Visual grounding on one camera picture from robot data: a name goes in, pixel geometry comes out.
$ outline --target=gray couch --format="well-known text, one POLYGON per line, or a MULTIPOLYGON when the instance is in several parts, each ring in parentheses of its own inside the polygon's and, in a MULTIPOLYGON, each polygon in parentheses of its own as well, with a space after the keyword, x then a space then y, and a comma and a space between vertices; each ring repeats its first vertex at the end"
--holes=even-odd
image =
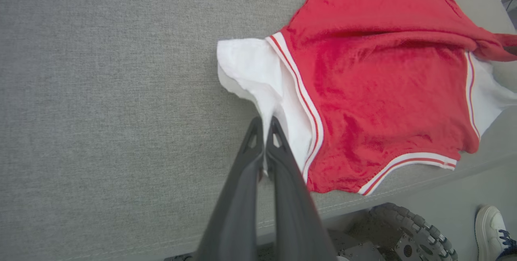
MULTIPOLYGON (((456 1, 479 26, 515 31, 498 0, 456 1)), ((0 259, 195 250, 256 115, 220 86, 216 42, 273 34, 303 2, 0 0, 0 259)), ((517 91, 515 63, 495 66, 517 91)), ((413 165, 371 197, 312 196, 323 218, 348 213, 515 160, 515 143, 513 108, 454 172, 413 165)), ((268 181, 257 227, 274 229, 268 181)))

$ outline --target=red fabric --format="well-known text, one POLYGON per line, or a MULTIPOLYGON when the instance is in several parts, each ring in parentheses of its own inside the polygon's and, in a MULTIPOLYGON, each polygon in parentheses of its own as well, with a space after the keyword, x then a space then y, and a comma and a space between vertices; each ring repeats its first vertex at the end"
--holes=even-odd
POLYGON ((476 152, 465 51, 512 61, 514 35, 477 27, 454 0, 307 0, 281 30, 322 118, 308 188, 357 192, 393 158, 476 152))

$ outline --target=white sneaker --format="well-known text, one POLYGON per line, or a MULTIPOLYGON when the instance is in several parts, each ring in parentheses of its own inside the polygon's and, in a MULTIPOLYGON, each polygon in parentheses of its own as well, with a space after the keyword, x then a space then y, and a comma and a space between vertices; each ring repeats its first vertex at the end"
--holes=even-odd
POLYGON ((483 206, 478 211, 475 230, 478 261, 495 261, 504 250, 515 246, 495 206, 483 206))

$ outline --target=shoe lace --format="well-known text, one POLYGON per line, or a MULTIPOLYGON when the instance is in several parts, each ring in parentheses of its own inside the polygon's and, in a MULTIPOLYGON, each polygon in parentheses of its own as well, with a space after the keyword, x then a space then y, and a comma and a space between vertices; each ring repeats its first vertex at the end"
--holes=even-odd
POLYGON ((508 233, 508 231, 499 230, 499 233, 503 234, 503 236, 500 236, 499 238, 504 240, 502 244, 508 246, 507 249, 517 249, 517 241, 510 237, 510 233, 508 233))

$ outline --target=striped trim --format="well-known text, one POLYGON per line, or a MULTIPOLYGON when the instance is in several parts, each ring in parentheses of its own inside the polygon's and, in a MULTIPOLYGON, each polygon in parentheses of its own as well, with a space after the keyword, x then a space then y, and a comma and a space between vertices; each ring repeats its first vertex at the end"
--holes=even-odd
POLYGON ((305 113, 309 117, 309 121, 311 123, 313 136, 311 140, 311 148, 309 149, 309 156, 305 161, 302 171, 303 180, 305 180, 305 183, 307 183, 309 167, 323 143, 323 123, 316 107, 309 97, 307 89, 305 89, 305 86, 303 85, 303 80, 301 78, 298 66, 296 65, 289 52, 286 40, 284 39, 282 33, 278 32, 272 36, 269 36, 266 38, 266 40, 271 44, 284 65, 289 67, 289 72, 295 81, 296 94, 298 95, 298 99, 303 103, 303 110, 305 110, 305 113))
POLYGON ((476 132, 478 139, 481 139, 481 135, 479 134, 478 128, 476 127, 476 123, 474 121, 474 110, 472 107, 472 87, 474 86, 476 73, 474 72, 471 54, 465 53, 465 57, 467 58, 467 84, 465 84, 465 96, 467 97, 467 106, 469 106, 469 120, 471 121, 472 129, 474 132, 476 132))
POLYGON ((452 158, 435 153, 419 152, 403 154, 391 160, 386 167, 364 184, 357 193, 362 195, 371 195, 390 172, 403 166, 411 164, 427 164, 454 170, 454 168, 456 168, 456 162, 457 161, 452 158))

